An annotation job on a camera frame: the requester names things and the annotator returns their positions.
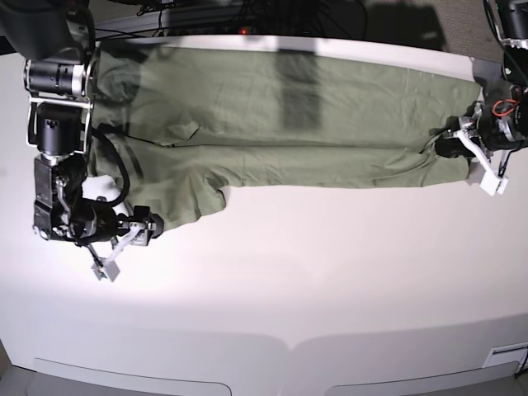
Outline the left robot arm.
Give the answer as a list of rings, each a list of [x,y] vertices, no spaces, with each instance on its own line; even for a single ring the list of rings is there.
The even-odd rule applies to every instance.
[[[503,177],[511,155],[527,148],[527,2],[484,1],[483,10],[502,51],[501,76],[497,82],[478,81],[483,98],[436,133],[435,150],[443,158],[475,159],[458,137],[465,133],[486,158],[506,153],[498,167]]]

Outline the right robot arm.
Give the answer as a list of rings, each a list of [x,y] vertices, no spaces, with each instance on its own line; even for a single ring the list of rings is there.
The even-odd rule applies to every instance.
[[[130,192],[130,176],[113,143],[92,128],[93,88],[99,60],[92,14],[83,1],[3,1],[1,27],[25,59],[30,108],[26,142],[34,161],[34,230],[45,240],[87,248],[97,276],[118,274],[117,256],[130,244],[146,246],[164,223],[147,206],[116,213]],[[91,142],[115,159],[123,186],[113,200],[83,195]]]

